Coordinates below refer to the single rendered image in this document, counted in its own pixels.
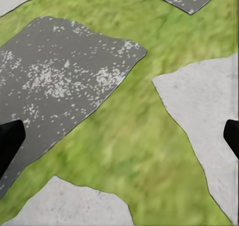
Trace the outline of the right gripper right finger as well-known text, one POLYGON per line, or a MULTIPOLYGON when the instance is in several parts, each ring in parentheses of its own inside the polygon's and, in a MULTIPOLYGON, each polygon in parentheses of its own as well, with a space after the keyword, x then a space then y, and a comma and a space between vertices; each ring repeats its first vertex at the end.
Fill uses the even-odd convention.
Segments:
POLYGON ((239 159, 239 121, 227 120, 223 137, 239 159))

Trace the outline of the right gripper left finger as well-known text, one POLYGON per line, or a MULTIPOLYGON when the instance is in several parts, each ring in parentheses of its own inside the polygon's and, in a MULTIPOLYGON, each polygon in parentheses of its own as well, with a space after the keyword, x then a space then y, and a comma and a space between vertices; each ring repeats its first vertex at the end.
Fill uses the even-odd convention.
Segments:
POLYGON ((26 139, 21 119, 0 125, 0 179, 26 139))

